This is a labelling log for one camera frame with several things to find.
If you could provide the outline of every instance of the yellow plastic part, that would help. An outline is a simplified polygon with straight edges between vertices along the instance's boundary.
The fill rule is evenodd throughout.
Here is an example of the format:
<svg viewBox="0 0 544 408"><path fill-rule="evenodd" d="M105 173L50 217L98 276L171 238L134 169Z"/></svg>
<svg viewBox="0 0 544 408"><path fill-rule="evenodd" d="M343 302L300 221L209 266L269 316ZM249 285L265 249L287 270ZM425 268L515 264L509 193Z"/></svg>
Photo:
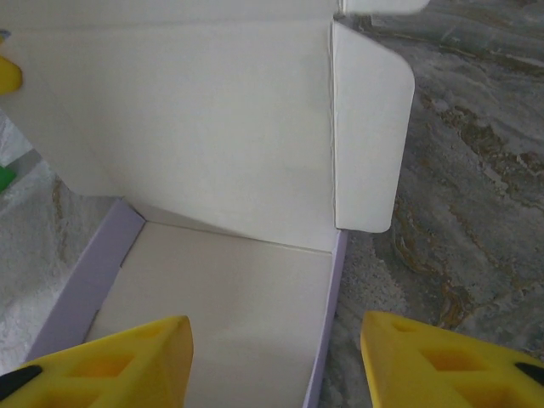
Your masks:
<svg viewBox="0 0 544 408"><path fill-rule="evenodd" d="M25 366L43 372L1 408L179 408L193 358L189 319L171 317Z"/></svg>
<svg viewBox="0 0 544 408"><path fill-rule="evenodd" d="M394 314L365 315L361 349L374 408L537 408L526 354Z"/></svg>
<svg viewBox="0 0 544 408"><path fill-rule="evenodd" d="M23 73L13 62L0 56L0 95L16 91L23 85Z"/></svg>

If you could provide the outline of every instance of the black tip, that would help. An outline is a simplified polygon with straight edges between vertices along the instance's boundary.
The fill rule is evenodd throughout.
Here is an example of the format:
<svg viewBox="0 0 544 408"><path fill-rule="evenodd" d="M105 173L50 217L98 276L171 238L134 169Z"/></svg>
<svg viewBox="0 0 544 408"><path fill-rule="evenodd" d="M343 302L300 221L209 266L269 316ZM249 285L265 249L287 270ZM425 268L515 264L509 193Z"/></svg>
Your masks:
<svg viewBox="0 0 544 408"><path fill-rule="evenodd" d="M527 363L516 363L516 367L518 367L524 372L524 374L531 377L541 386L544 386L544 368Z"/></svg>
<svg viewBox="0 0 544 408"><path fill-rule="evenodd" d="M5 400L43 371L39 365L29 365L0 377L0 401Z"/></svg>

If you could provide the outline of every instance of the gray marble surface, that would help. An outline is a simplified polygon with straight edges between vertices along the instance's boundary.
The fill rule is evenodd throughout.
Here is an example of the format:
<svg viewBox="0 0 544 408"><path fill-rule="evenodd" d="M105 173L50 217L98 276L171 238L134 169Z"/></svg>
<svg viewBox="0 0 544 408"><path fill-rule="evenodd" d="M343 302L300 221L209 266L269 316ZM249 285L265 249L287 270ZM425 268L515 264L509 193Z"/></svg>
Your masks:
<svg viewBox="0 0 544 408"><path fill-rule="evenodd" d="M544 1L348 24L411 64L416 95L393 227L350 236L320 406L371 407L367 310L544 360Z"/></svg>

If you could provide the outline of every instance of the white cardboard box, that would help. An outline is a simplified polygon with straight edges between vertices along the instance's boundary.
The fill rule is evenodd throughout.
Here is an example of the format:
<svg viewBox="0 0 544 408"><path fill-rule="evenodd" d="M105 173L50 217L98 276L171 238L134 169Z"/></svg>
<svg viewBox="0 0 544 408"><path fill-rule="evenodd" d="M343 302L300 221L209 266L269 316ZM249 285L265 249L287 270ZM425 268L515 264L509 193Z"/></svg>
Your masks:
<svg viewBox="0 0 544 408"><path fill-rule="evenodd" d="M88 338L188 315L186 406L315 406L338 230L388 229L414 90L332 16L426 3L5 0L25 85L0 107L71 189L148 221Z"/></svg>

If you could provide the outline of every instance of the box flap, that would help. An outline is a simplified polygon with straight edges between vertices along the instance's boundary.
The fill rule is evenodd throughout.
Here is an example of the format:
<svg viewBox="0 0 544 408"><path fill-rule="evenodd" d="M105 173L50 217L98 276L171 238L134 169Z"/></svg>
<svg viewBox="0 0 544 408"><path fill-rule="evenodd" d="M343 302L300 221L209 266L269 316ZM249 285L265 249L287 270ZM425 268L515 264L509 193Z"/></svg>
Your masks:
<svg viewBox="0 0 544 408"><path fill-rule="evenodd" d="M3 0L0 28L331 19L337 0Z"/></svg>
<svg viewBox="0 0 544 408"><path fill-rule="evenodd" d="M344 13L410 14L423 9L430 0L343 0Z"/></svg>
<svg viewBox="0 0 544 408"><path fill-rule="evenodd" d="M0 106L77 192L330 252L330 26L16 32L2 52L26 82Z"/></svg>
<svg viewBox="0 0 544 408"><path fill-rule="evenodd" d="M397 54L333 26L337 228L383 232L391 214L414 94Z"/></svg>

